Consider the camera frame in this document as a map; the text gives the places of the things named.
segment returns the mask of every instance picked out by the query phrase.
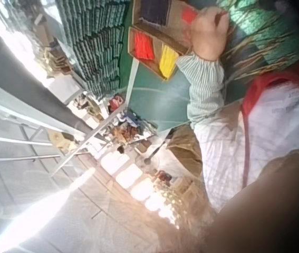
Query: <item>hand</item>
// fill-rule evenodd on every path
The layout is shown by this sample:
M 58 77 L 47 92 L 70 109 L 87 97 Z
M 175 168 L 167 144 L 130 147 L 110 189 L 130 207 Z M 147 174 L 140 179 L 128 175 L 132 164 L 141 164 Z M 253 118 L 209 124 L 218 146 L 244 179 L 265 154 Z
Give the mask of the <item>hand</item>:
M 229 14 L 218 7 L 201 11 L 191 24 L 190 38 L 195 54 L 207 61 L 216 61 L 227 41 Z

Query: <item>wooden crate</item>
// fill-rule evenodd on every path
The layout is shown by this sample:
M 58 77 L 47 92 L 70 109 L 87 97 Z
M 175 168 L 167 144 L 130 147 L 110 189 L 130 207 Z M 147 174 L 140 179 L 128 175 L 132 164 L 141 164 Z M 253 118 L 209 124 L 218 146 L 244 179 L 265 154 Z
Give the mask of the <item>wooden crate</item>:
M 162 46 L 165 45 L 164 41 L 160 40 L 159 38 L 152 36 L 149 33 L 146 33 L 145 31 L 141 31 L 139 29 L 136 29 L 135 27 L 129 27 L 128 30 L 128 53 L 135 57 L 135 43 L 134 43 L 134 38 L 135 38 L 135 32 L 141 32 L 144 33 L 145 35 L 148 35 L 149 37 L 152 38 L 153 41 L 153 48 L 154 48 L 154 60 L 145 60 L 145 59 L 138 59 L 144 66 L 149 68 L 155 75 L 160 77 L 163 80 L 167 80 L 165 78 L 161 71 L 160 71 L 160 59 L 161 59 L 161 51 L 162 51 Z M 175 73 L 177 67 L 175 65 L 174 71 L 170 77 L 173 76 Z
M 189 25 L 181 18 L 182 11 L 185 7 L 194 9 L 185 2 L 172 0 L 168 13 L 167 26 L 158 26 L 141 20 L 141 0 L 134 0 L 132 25 L 133 27 L 160 39 L 180 55 L 186 55 L 189 52 L 191 45 L 186 38 L 186 30 L 189 28 Z

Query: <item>person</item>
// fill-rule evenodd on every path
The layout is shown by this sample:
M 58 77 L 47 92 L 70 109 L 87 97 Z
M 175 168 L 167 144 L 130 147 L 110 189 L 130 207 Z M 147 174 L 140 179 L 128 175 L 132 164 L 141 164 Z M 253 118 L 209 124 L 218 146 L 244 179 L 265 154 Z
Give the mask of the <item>person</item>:
M 217 215 L 174 252 L 299 252 L 299 63 L 257 77 L 242 101 L 224 106 L 228 27 L 220 8 L 202 11 L 191 25 L 193 52 L 177 59 Z

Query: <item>yellow yarn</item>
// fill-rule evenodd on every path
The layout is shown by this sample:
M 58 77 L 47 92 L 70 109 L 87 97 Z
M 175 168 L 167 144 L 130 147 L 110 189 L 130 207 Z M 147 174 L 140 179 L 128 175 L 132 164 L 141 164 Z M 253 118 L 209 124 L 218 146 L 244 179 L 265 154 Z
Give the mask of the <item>yellow yarn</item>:
M 160 71 L 165 78 L 168 79 L 172 75 L 177 57 L 179 57 L 178 53 L 170 47 L 163 45 L 160 59 Z

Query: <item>striped sleeve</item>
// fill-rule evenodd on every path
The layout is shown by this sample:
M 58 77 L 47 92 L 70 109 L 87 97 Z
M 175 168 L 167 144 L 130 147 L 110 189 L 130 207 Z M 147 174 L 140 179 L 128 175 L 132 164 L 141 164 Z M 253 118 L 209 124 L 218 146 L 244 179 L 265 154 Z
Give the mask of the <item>striped sleeve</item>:
M 219 61 L 208 62 L 194 53 L 179 57 L 176 64 L 191 84 L 187 113 L 191 127 L 194 128 L 223 107 L 221 90 L 224 87 L 224 70 Z

